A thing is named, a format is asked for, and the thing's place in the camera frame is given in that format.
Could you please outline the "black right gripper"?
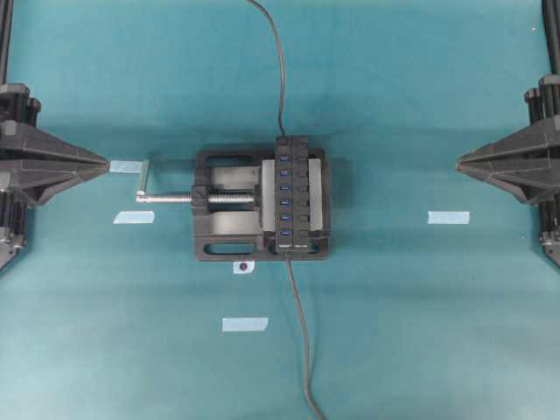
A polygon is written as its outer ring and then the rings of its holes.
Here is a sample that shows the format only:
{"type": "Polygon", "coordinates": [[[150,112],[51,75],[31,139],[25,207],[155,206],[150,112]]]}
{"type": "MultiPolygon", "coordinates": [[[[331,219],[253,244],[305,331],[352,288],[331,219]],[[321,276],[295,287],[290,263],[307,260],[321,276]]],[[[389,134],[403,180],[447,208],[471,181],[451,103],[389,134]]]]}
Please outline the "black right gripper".
{"type": "Polygon", "coordinates": [[[559,186],[539,184],[510,173],[490,172],[467,167],[467,164],[492,162],[531,153],[543,154],[559,147],[559,75],[548,74],[538,87],[525,92],[530,119],[542,119],[495,143],[489,143],[458,159],[455,171],[489,184],[514,196],[520,203],[536,205],[551,200],[559,186]]]}

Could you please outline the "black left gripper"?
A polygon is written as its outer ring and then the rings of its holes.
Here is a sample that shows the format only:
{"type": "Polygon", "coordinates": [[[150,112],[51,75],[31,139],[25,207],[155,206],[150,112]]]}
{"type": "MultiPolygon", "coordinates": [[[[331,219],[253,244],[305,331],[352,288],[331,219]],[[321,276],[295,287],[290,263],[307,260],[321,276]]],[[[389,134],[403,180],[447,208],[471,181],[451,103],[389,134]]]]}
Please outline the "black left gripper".
{"type": "Polygon", "coordinates": [[[1,158],[34,159],[71,164],[68,171],[1,171],[1,192],[13,193],[29,207],[40,207],[56,194],[109,171],[109,161],[37,129],[41,101],[21,83],[1,85],[1,158]]]}

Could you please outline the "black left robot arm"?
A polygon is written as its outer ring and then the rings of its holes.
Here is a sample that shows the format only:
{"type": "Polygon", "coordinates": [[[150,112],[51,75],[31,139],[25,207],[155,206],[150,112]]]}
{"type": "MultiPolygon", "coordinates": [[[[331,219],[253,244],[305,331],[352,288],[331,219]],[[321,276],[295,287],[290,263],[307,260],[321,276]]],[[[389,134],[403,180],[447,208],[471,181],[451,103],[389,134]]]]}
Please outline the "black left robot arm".
{"type": "Polygon", "coordinates": [[[109,161],[37,127],[41,102],[7,81],[12,1],[1,2],[1,191],[29,207],[109,171],[109,161]]]}

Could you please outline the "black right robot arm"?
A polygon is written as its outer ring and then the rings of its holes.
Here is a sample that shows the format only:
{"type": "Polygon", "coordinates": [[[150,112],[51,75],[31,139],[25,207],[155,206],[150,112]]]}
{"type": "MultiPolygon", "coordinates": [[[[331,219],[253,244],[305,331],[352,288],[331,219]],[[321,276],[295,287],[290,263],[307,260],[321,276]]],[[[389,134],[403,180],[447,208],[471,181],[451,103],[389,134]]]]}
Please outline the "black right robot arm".
{"type": "Polygon", "coordinates": [[[535,205],[559,193],[559,2],[542,2],[551,73],[524,94],[529,126],[460,157],[456,170],[535,205]]]}

